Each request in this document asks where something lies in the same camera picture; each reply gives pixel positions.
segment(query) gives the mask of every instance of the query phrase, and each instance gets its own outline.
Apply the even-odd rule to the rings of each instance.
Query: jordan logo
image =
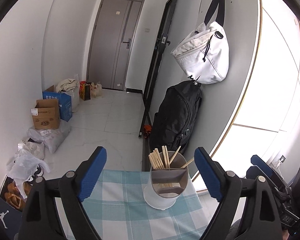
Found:
[[[9,213],[9,210],[7,210],[7,212],[5,212],[5,213],[0,213],[0,219],[1,219],[1,221],[2,221],[2,223],[3,223],[3,225],[4,225],[4,228],[7,228],[6,227],[6,224],[4,223],[4,221],[3,221],[3,217],[7,214],[7,213]]]

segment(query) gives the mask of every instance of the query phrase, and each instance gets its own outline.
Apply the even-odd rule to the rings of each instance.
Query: tiled floor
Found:
[[[201,205],[203,207],[204,214],[205,214],[208,222],[210,222],[219,203],[215,198],[212,198],[209,193],[206,195],[199,196],[199,199],[200,199]],[[240,198],[238,207],[237,207],[237,211],[234,215],[233,223],[242,217],[245,199],[246,198]]]
[[[81,101],[69,121],[71,131],[54,154],[46,152],[51,172],[63,176],[87,160],[97,146],[107,150],[105,169],[141,171],[143,140],[138,138],[144,105],[141,94],[103,90],[102,98]]]

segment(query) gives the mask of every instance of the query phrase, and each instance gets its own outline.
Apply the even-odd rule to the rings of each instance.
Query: door handle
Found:
[[[122,43],[127,43],[127,49],[130,48],[130,42],[131,42],[131,39],[128,39],[128,41],[123,41]]]

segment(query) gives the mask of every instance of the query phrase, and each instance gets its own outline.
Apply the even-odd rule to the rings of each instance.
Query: checkered tablecloth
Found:
[[[176,203],[164,211],[143,198],[149,172],[103,170],[93,192],[82,203],[103,240],[198,240],[208,225],[189,179]],[[68,239],[75,239],[72,232]]]

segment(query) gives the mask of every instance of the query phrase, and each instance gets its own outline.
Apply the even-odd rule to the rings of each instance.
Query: gray door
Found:
[[[140,1],[103,0],[93,37],[88,82],[123,90]]]

